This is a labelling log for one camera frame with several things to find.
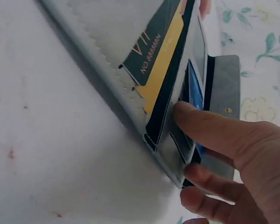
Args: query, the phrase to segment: wallet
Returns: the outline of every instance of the wallet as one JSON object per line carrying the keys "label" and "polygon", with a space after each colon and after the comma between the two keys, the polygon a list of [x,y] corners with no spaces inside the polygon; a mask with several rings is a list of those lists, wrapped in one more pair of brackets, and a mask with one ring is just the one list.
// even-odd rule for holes
{"label": "wallet", "polygon": [[200,162],[204,148],[174,123],[174,104],[182,100],[239,118],[239,59],[208,56],[198,3],[39,1],[123,106],[166,174],[183,187],[184,166]]}

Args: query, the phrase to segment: dark blue card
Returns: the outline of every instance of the dark blue card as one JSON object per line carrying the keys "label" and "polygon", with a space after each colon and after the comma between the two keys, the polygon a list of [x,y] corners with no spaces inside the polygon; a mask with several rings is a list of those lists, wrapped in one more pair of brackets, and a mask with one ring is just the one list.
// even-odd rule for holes
{"label": "dark blue card", "polygon": [[[197,107],[198,110],[203,110],[203,97],[197,75],[194,71],[191,61],[188,62],[188,73],[189,73],[189,102],[193,106]],[[204,147],[196,143],[200,155],[204,152]]]}

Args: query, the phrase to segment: stitching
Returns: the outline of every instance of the stitching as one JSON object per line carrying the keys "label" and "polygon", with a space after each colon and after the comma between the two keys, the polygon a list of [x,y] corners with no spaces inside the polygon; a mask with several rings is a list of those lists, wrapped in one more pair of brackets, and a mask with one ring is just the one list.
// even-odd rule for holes
{"label": "stitching", "polygon": [[116,69],[112,66],[111,62],[109,62],[107,60],[107,57],[105,54],[103,54],[102,49],[96,44],[96,40],[91,36],[89,29],[87,29],[85,23],[83,22],[83,20],[81,20],[79,18],[78,13],[75,11],[74,7],[72,6],[72,4],[70,2],[68,2],[68,0],[66,1],[66,5],[68,8],[70,8],[71,12],[73,15],[75,15],[77,17],[77,22],[81,25],[81,27],[83,28],[83,30],[87,33],[87,36],[94,41],[94,46],[97,50],[97,52],[104,58],[105,62],[112,68],[115,76],[117,77],[117,79],[120,81],[124,91],[128,94],[129,98],[132,100],[132,103],[135,104],[134,102],[134,98],[131,96],[131,92],[128,91],[128,88],[126,87],[126,84],[122,81],[122,78],[120,77],[120,75],[118,74],[118,72],[116,71]]}

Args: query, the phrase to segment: hand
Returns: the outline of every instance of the hand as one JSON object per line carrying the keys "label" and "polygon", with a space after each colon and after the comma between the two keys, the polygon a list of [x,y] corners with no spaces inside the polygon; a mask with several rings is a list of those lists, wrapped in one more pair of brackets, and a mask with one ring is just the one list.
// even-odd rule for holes
{"label": "hand", "polygon": [[[244,184],[217,176],[201,165],[190,165],[185,177],[196,187],[181,191],[182,205],[223,224],[280,224],[280,127],[245,122],[198,111],[185,102],[174,107],[178,126],[207,153],[239,170]],[[234,202],[209,198],[198,188]],[[208,224],[196,219],[186,224]]]}
{"label": "hand", "polygon": [[210,13],[210,7],[211,0],[201,0],[199,10],[202,20],[204,20],[205,16]]}

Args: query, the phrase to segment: bed sheet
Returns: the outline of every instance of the bed sheet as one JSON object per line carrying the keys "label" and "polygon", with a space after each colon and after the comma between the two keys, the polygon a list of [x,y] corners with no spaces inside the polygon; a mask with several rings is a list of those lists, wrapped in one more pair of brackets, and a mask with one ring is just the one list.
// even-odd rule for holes
{"label": "bed sheet", "polygon": [[280,126],[280,0],[215,0],[224,55],[241,62],[241,119]]}

